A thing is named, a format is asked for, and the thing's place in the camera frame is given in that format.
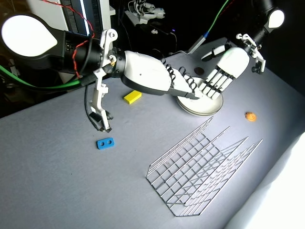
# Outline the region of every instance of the table surface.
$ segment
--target table surface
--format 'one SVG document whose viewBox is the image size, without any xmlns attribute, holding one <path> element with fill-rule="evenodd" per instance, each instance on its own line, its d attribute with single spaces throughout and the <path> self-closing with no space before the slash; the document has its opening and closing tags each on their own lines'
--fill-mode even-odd
<svg viewBox="0 0 305 229">
<path fill-rule="evenodd" d="M 219 39 L 193 55 L 169 57 L 192 76 L 210 72 L 219 58 L 200 57 Z M 205 131 L 219 148 L 249 136 L 244 147 L 262 144 L 197 217 L 175 217 L 146 180 L 149 165 L 209 117 L 182 110 L 169 96 L 143 94 L 132 105 L 122 97 L 131 90 L 118 79 L 105 82 L 103 100 L 113 130 L 97 132 L 88 121 L 79 89 L 0 119 L 0 228 L 2 229 L 197 229 L 223 228 L 255 187 L 305 130 L 305 98 L 266 69 L 251 72 L 254 61 L 224 92 L 224 105 Z M 248 122 L 247 111 L 257 114 Z M 98 150 L 96 141 L 113 137 L 115 146 Z"/>
</svg>

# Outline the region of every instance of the dark round spot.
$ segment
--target dark round spot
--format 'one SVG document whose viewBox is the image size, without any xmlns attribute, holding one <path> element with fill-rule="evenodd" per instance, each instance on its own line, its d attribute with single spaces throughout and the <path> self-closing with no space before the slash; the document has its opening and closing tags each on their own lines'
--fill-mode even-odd
<svg viewBox="0 0 305 229">
<path fill-rule="evenodd" d="M 204 74 L 204 70 L 200 67 L 197 67 L 194 69 L 194 72 L 197 74 L 197 75 L 203 75 Z"/>
</svg>

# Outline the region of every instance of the wire basket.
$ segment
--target wire basket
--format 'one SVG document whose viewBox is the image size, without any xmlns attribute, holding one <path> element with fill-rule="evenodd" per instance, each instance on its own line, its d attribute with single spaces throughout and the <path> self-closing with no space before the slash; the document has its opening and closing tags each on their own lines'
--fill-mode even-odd
<svg viewBox="0 0 305 229">
<path fill-rule="evenodd" d="M 242 152 L 248 137 L 219 150 L 203 131 L 213 117 L 154 161 L 146 178 L 175 216 L 198 216 L 262 142 Z"/>
</svg>

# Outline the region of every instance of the green cable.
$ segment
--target green cable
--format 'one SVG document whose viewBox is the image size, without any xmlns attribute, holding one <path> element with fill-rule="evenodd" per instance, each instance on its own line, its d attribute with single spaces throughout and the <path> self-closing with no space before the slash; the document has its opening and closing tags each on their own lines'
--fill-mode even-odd
<svg viewBox="0 0 305 229">
<path fill-rule="evenodd" d="M 222 6 L 222 7 L 220 8 L 220 10 L 218 11 L 218 14 L 216 15 L 216 17 L 215 17 L 215 19 L 214 19 L 214 21 L 213 21 L 211 27 L 209 28 L 208 33 L 209 33 L 209 32 L 211 31 L 211 29 L 213 28 L 213 26 L 214 26 L 214 24 L 215 24 L 215 22 L 216 22 L 216 20 L 217 20 L 217 18 L 218 18 L 218 16 L 219 16 L 219 14 L 221 13 L 221 11 L 223 11 L 223 9 L 224 9 L 224 7 L 226 6 L 226 4 L 228 3 L 228 1 L 229 1 L 229 0 L 226 0 L 225 3 L 223 4 L 223 6 Z"/>
<path fill-rule="evenodd" d="M 57 85 L 57 86 L 53 86 L 53 87 L 36 87 L 32 84 L 29 84 L 25 81 L 23 81 L 22 79 L 18 78 L 17 76 L 15 76 L 13 73 L 10 73 L 8 70 L 6 70 L 4 67 L 2 67 L 0 65 L 0 70 L 3 71 L 5 74 L 7 74 L 9 77 L 13 78 L 14 80 L 17 80 L 18 82 L 25 84 L 27 86 L 30 87 L 35 87 L 35 88 L 41 88 L 41 89 L 58 89 L 58 88 L 66 88 L 66 87 L 71 87 L 71 86 L 75 86 L 75 85 L 79 85 L 81 82 L 79 80 L 75 80 L 69 83 L 65 83 L 62 85 Z"/>
</svg>

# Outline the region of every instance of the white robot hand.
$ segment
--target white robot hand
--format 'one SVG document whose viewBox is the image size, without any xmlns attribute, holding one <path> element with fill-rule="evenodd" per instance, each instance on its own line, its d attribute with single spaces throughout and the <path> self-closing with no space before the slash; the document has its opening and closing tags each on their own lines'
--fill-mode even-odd
<svg viewBox="0 0 305 229">
<path fill-rule="evenodd" d="M 215 69 L 199 85 L 199 90 L 212 99 L 216 99 L 225 88 L 238 78 L 249 64 L 250 58 L 242 48 L 227 50 Z"/>
</svg>

